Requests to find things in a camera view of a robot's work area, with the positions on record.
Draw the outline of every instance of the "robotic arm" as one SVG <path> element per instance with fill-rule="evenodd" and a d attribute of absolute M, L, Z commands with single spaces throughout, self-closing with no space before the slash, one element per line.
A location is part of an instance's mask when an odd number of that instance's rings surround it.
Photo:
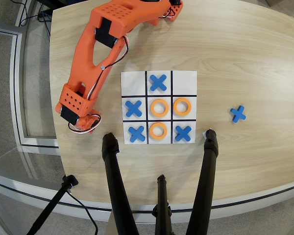
<path fill-rule="evenodd" d="M 69 122 L 71 131 L 92 133 L 100 124 L 101 114 L 93 106 L 112 66 L 128 52 L 126 33 L 143 22 L 157 26 L 161 18 L 174 21 L 182 7 L 181 0 L 112 0 L 92 10 L 75 49 L 70 78 L 55 108 Z M 111 48 L 97 66 L 93 63 L 96 41 Z M 117 60 L 124 46 L 126 51 Z"/>

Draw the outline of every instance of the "orange ring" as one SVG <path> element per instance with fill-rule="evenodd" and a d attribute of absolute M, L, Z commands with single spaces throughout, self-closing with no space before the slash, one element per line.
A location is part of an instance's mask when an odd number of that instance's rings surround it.
<path fill-rule="evenodd" d="M 165 105 L 166 108 L 165 108 L 165 110 L 164 110 L 163 113 L 157 113 L 157 112 L 155 111 L 155 105 L 158 104 L 158 103 L 162 103 L 162 104 Z M 152 114 L 153 114 L 155 117 L 162 118 L 162 117 L 164 117 L 164 116 L 168 113 L 168 111 L 169 111 L 169 105 L 168 105 L 168 103 L 167 103 L 164 99 L 156 99 L 156 100 L 154 100 L 153 103 L 151 104 L 150 110 L 151 110 Z"/>
<path fill-rule="evenodd" d="M 178 105 L 178 103 L 180 103 L 180 102 L 185 102 L 185 103 L 187 103 L 187 110 L 186 110 L 185 112 L 180 112 L 180 111 L 177 110 L 177 105 Z M 188 99 L 186 99 L 186 98 L 179 98 L 179 99 L 177 99 L 177 100 L 174 102 L 174 104 L 173 104 L 173 110 L 174 110 L 175 113 L 176 113 L 177 115 L 179 115 L 179 116 L 186 116 L 187 114 L 190 113 L 191 109 L 192 109 L 192 104 L 191 104 L 190 101 L 189 101 Z"/>
<path fill-rule="evenodd" d="M 163 129 L 163 134 L 160 136 L 155 135 L 153 132 L 153 129 L 155 129 L 155 127 L 158 127 L 158 126 Z M 165 124 L 163 124 L 162 122 L 156 122 L 153 125 L 151 125 L 149 132 L 152 138 L 159 141 L 159 140 L 163 140 L 167 136 L 168 129 L 165 126 Z"/>

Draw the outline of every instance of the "black pole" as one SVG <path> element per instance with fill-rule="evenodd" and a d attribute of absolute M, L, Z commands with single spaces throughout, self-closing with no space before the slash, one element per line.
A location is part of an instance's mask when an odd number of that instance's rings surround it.
<path fill-rule="evenodd" d="M 155 235 L 173 235 L 171 225 L 171 208 L 167 199 L 167 181 L 164 175 L 158 177 L 158 204 L 152 211 L 156 217 Z"/>
<path fill-rule="evenodd" d="M 137 227 L 126 196 L 117 160 L 118 140 L 112 133 L 103 137 L 102 158 L 106 167 L 107 181 L 114 219 L 119 235 L 138 235 Z"/>
<path fill-rule="evenodd" d="M 48 218 L 50 213 L 53 211 L 55 206 L 58 204 L 58 202 L 61 200 L 65 192 L 73 188 L 73 186 L 78 185 L 77 179 L 73 175 L 69 175 L 68 177 L 63 177 L 63 183 L 61 189 L 55 194 L 55 196 L 52 198 L 52 200 L 48 203 L 46 208 L 41 212 L 39 217 L 36 219 L 36 221 L 33 223 L 32 227 L 30 228 L 27 235 L 34 235 L 37 233 L 37 231 L 41 228 L 41 226 L 44 224 L 45 220 Z"/>
<path fill-rule="evenodd" d="M 206 235 L 208 231 L 219 148 L 213 130 L 208 130 L 206 137 L 198 188 L 186 235 Z"/>

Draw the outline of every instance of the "metal frame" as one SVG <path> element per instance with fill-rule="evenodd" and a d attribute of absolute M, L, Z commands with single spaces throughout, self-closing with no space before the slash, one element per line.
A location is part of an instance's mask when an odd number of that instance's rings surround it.
<path fill-rule="evenodd" d="M 32 12 L 35 0 L 22 1 Z M 19 24 L 25 19 L 23 7 L 20 7 L 15 26 L 0 23 L 0 34 L 12 36 L 10 57 L 10 103 L 15 140 L 19 151 L 39 154 L 60 155 L 58 142 L 55 138 L 32 137 L 27 135 L 25 124 L 24 96 L 23 96 L 23 62 L 27 27 Z"/>

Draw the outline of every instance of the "red and white wire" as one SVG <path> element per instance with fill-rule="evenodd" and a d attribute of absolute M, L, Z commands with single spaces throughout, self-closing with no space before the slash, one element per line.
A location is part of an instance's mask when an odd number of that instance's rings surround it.
<path fill-rule="evenodd" d="M 79 131 L 78 128 L 76 128 L 76 127 L 73 126 L 71 123 L 69 123 L 69 124 L 68 124 L 69 130 L 72 131 L 73 133 L 76 133 L 76 134 L 85 134 L 85 133 L 88 133 L 88 132 L 93 131 L 93 130 L 94 130 L 94 129 L 95 129 L 95 128 L 101 123 L 101 116 L 100 116 L 99 114 L 88 114 L 88 115 L 90 115 L 90 116 L 96 116 L 96 117 L 99 118 L 99 121 L 98 121 L 98 123 L 97 123 L 95 126 L 89 128 L 89 129 L 87 129 L 87 130 L 85 130 L 85 131 Z"/>

